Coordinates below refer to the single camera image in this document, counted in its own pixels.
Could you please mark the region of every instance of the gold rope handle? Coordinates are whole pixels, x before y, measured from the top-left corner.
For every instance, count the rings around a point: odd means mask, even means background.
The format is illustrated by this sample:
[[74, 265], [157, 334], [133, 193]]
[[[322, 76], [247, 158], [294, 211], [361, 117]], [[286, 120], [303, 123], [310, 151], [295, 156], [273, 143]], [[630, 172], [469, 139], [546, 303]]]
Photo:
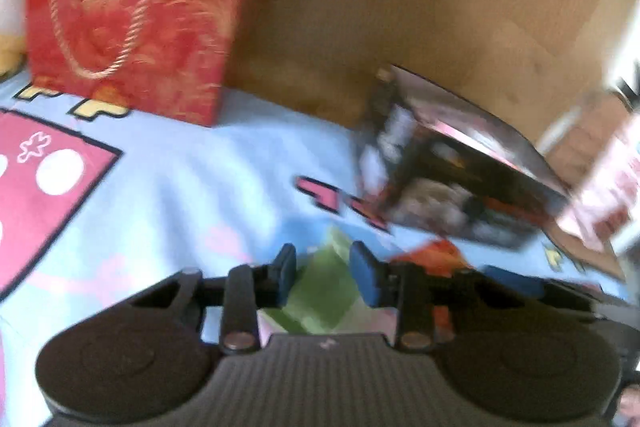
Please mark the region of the gold rope handle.
[[58, 0], [49, 0], [49, 11], [51, 14], [51, 22], [53, 23], [53, 33], [56, 37], [56, 40], [58, 41], [60, 51], [62, 51], [66, 63], [69, 65], [71, 70], [77, 76], [82, 76], [83, 78], [87, 78], [89, 80], [101, 80], [103, 78], [111, 76], [113, 73], [118, 71], [125, 64], [125, 62], [129, 60], [131, 52], [138, 45], [140, 33], [145, 25], [145, 15], [146, 10], [149, 7], [149, 3], [150, 0], [138, 0], [138, 2], [136, 3], [136, 7], [133, 10], [133, 14], [131, 16], [131, 24], [129, 25], [129, 29], [127, 30], [122, 49], [118, 53], [116, 59], [111, 63], [111, 65], [101, 71], [92, 71], [83, 68], [74, 57], [62, 30], [62, 25], [60, 24]]

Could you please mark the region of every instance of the ribbed black surface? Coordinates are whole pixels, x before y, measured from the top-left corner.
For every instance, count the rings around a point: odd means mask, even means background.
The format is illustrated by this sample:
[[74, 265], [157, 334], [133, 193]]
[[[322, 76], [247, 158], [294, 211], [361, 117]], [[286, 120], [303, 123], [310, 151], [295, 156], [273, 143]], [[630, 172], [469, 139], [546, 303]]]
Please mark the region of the ribbed black surface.
[[[49, 425], [86, 424], [54, 419]], [[190, 403], [162, 418], [129, 427], [359, 425], [524, 424], [473, 406], [452, 390], [433, 360], [398, 353], [387, 346], [381, 335], [275, 335], [268, 347], [258, 353], [225, 359]], [[604, 427], [606, 423], [593, 417], [555, 425]]]

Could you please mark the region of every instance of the brown cardboard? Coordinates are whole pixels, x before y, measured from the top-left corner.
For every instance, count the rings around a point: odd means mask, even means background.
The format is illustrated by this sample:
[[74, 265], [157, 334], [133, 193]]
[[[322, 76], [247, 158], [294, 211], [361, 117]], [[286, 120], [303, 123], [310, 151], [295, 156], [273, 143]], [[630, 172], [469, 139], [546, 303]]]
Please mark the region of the brown cardboard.
[[555, 223], [545, 229], [546, 237], [562, 252], [572, 259], [577, 259], [589, 266], [608, 273], [616, 279], [625, 280], [625, 274], [620, 267], [618, 258], [608, 248], [605, 252], [590, 250], [582, 244], [580, 239], [563, 232]]
[[[602, 84], [636, 0], [255, 0], [234, 87], [352, 126], [383, 62], [537, 140]], [[507, 38], [515, 38], [511, 46]]]
[[612, 92], [596, 95], [577, 121], [546, 154], [546, 161], [569, 188], [585, 181], [596, 158], [605, 150], [630, 109]]

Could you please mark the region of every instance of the cardboard box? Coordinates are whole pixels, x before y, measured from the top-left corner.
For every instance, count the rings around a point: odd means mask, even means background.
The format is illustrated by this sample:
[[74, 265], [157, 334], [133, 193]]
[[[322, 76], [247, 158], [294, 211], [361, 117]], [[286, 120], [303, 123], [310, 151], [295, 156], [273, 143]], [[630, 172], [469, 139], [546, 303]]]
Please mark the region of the cardboard box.
[[392, 66], [356, 130], [361, 195], [408, 227], [518, 248], [565, 206], [561, 181], [513, 127]]

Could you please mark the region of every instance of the metal screw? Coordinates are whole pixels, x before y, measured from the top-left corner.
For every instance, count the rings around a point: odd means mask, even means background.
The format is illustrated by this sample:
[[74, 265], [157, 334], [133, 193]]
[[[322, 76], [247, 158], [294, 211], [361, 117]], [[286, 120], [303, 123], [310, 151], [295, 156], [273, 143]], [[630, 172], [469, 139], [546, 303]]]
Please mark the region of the metal screw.
[[400, 337], [400, 343], [406, 349], [426, 349], [433, 344], [431, 337], [418, 331], [409, 331]]
[[246, 331], [233, 331], [225, 336], [224, 344], [232, 351], [244, 351], [255, 346], [255, 337]]

